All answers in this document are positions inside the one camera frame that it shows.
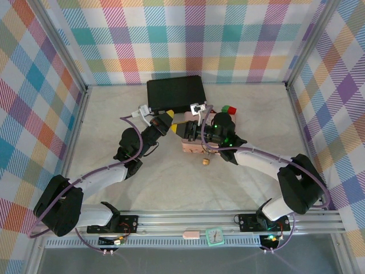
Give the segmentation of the pink box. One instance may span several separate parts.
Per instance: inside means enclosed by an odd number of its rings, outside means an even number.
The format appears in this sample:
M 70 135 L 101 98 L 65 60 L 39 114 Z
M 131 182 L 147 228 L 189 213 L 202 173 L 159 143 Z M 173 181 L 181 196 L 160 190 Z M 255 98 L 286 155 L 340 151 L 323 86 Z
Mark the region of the pink box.
M 207 128 L 207 126 L 211 126 L 213 124 L 212 120 L 213 120 L 214 116 L 216 116 L 216 114 L 214 114 L 214 113 L 209 114 L 205 128 Z M 229 114 L 229 116 L 231 117 L 233 123 L 235 124 L 236 123 L 236 115 Z M 185 112 L 184 113 L 184 120 L 193 120 L 193 121 L 198 120 L 198 115 L 193 116 L 190 111 Z M 184 152 L 197 153 L 197 154 L 206 153 L 206 151 L 205 151 L 206 146 L 202 146 L 202 141 L 200 141 L 200 140 L 195 140 L 193 142 L 189 142 L 187 139 L 182 139 L 181 143 L 182 143 L 182 148 L 183 148 L 182 150 Z M 208 145 L 210 145 L 211 147 L 214 147 L 214 148 L 218 148 L 217 144 L 214 144 L 214 143 L 211 143 L 211 142 L 209 142 Z M 207 151 L 212 152 L 212 153 L 218 153 L 217 150 L 207 150 Z

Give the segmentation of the black hard case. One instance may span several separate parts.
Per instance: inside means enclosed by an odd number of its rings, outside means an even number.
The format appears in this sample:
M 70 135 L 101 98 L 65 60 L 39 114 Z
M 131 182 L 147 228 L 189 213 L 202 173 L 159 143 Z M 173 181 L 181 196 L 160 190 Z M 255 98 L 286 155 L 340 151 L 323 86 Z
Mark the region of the black hard case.
M 184 113 L 190 111 L 191 104 L 206 101 L 202 79 L 198 75 L 149 80 L 147 98 L 154 115 L 168 110 Z

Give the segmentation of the small black electronics board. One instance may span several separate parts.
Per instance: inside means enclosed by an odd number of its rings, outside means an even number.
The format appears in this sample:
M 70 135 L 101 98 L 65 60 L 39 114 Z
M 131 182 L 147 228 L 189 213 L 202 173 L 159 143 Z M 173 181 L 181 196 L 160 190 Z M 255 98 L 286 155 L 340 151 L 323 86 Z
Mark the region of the small black electronics board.
M 125 244 L 127 240 L 126 236 L 118 236 L 118 237 L 99 237 L 98 243 L 99 245 L 115 245 L 120 246 L 122 244 Z
M 259 236 L 261 245 L 265 247 L 276 248 L 279 246 L 279 242 L 283 240 L 283 236 L 281 235 L 260 235 Z

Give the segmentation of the mint green square clock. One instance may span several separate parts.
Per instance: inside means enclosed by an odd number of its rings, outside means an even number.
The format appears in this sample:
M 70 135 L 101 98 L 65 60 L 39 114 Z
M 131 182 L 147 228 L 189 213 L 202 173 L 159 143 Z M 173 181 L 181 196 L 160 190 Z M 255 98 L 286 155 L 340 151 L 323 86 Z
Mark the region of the mint green square clock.
M 207 244 L 210 247 L 223 245 L 225 243 L 224 234 L 221 228 L 210 228 L 205 232 Z

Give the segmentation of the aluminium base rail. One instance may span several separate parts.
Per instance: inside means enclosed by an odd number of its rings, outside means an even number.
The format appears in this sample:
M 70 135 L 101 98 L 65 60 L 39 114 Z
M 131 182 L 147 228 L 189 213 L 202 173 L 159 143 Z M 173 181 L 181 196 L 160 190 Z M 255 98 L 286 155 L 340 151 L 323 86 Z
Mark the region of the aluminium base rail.
M 199 231 L 201 235 L 210 228 L 220 228 L 225 235 L 239 235 L 238 214 L 253 211 L 122 211 L 122 215 L 137 215 L 135 235 L 181 236 L 185 231 Z M 344 233 L 345 227 L 338 211 L 309 210 L 304 215 L 289 217 L 293 234 Z

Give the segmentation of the aluminium frame post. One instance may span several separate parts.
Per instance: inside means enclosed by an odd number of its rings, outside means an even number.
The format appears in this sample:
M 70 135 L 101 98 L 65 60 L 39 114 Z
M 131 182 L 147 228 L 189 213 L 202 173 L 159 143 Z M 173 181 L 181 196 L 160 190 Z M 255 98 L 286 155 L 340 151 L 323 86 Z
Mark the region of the aluminium frame post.
M 341 0 L 312 1 L 289 55 L 289 66 L 283 77 L 283 83 L 287 90 L 299 77 L 309 55 L 317 45 L 340 2 Z
M 56 52 L 60 55 L 62 61 L 68 68 L 72 78 L 77 86 L 87 93 L 88 84 L 84 80 L 82 73 L 75 63 L 74 51 L 69 50 L 64 42 L 63 36 L 60 35 L 59 29 L 63 31 L 64 36 L 71 45 L 72 38 L 68 38 L 70 29 L 62 14 L 57 0 L 27 0 L 36 17 L 39 19 L 42 27 L 48 35 L 51 43 L 54 45 Z

